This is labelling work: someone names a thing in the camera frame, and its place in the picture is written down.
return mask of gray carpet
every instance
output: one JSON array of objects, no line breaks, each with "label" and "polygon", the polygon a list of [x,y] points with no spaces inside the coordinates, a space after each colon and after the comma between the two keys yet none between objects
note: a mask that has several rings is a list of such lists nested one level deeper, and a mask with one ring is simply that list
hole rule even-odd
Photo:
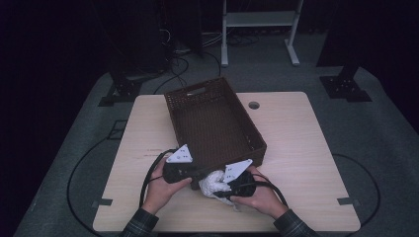
[{"label": "gray carpet", "polygon": [[[377,214],[354,236],[416,236],[419,232],[419,136],[385,94],[378,79],[360,69],[355,79],[372,98],[368,103],[348,103],[329,99],[319,76],[337,75],[341,68],[316,68],[325,35],[297,35],[294,46],[301,65],[293,67],[283,39],[260,37],[246,47],[229,48],[229,66],[222,68],[236,92],[302,91],[307,94],[329,148],[362,164],[377,181],[380,203]],[[206,48],[220,58],[219,47]],[[218,74],[214,58],[205,54],[183,57],[189,62],[182,78],[192,85]],[[184,61],[174,61],[182,71]],[[140,94],[154,90],[173,74],[143,84]],[[66,203],[66,186],[79,159],[106,137],[115,120],[128,119],[132,103],[98,107],[111,86],[108,74],[98,79],[68,132],[39,192],[16,236],[91,236],[71,215]],[[157,92],[181,87],[177,79]],[[96,214],[95,201],[102,196],[119,147],[118,140],[105,140],[93,149],[74,173],[71,201],[80,219],[91,226]],[[362,222],[374,212],[378,195],[367,172],[351,159],[335,155],[335,161],[348,193],[357,203]],[[346,236],[347,233],[321,233]]]}]

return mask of hand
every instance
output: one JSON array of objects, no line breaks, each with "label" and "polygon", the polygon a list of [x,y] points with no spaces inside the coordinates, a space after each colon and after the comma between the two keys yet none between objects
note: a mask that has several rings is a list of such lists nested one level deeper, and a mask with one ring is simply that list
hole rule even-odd
[{"label": "hand", "polygon": [[[254,166],[247,168],[252,174],[255,181],[266,182],[263,176]],[[275,192],[268,187],[258,186],[252,197],[230,197],[231,201],[254,207],[259,212],[272,216],[278,219],[283,215],[288,208],[281,203]]]},{"label": "hand", "polygon": [[163,166],[166,159],[162,159],[151,174],[151,182],[148,184],[147,195],[145,197],[144,204],[141,207],[154,215],[159,209],[167,204],[173,194],[183,189],[192,181],[192,178],[187,178],[179,181],[178,183],[168,184],[162,177]]}]

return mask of wooden table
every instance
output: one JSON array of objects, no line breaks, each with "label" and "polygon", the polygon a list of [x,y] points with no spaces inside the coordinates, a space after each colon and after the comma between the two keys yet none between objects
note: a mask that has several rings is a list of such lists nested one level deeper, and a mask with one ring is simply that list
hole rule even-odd
[{"label": "wooden table", "polygon": [[[360,221],[329,151],[310,102],[302,92],[238,93],[268,149],[259,170],[282,191],[290,208],[315,231],[357,231]],[[260,108],[250,109],[250,102]],[[142,182],[158,154],[177,147],[162,95],[139,96],[132,108],[103,199],[97,231],[121,231],[138,209]],[[185,188],[162,208],[155,231],[271,232],[273,219],[241,206],[241,212],[200,191]]]}]

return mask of person's right hand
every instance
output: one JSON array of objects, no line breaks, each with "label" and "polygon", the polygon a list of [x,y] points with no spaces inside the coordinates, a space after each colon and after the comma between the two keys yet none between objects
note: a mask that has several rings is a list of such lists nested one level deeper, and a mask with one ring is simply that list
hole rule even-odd
[{"label": "person's right hand", "polygon": [[[247,168],[255,181],[267,182],[263,176],[254,166]],[[230,197],[231,201],[254,207],[259,212],[272,216],[278,219],[283,215],[288,208],[281,203],[275,192],[268,187],[258,186],[252,197]]]}]

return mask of plaid sleeve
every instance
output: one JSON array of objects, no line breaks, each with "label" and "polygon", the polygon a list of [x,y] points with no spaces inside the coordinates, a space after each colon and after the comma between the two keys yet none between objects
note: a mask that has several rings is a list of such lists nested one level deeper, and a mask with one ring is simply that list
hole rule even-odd
[{"label": "plaid sleeve", "polygon": [[158,217],[140,208],[126,225],[122,237],[150,236]]},{"label": "plaid sleeve", "polygon": [[291,209],[280,216],[275,222],[275,227],[283,237],[312,237],[319,236],[308,227]]}]

